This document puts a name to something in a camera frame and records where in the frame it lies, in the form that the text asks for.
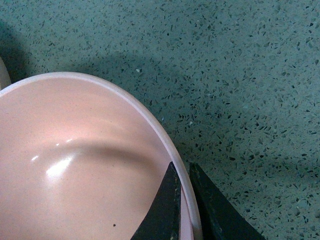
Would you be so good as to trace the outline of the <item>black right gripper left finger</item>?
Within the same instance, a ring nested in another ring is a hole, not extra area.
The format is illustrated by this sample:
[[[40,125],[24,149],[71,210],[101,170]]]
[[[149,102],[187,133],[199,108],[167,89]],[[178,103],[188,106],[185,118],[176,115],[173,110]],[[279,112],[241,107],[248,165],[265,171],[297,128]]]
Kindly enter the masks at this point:
[[[169,163],[155,198],[133,240],[178,240],[181,224],[181,181]]]

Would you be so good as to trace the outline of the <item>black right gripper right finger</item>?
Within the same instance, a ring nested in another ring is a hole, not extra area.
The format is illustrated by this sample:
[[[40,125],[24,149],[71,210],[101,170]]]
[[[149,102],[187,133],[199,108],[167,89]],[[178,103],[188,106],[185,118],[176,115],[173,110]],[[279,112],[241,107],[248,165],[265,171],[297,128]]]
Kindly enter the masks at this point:
[[[264,240],[197,163],[189,164],[204,240]]]

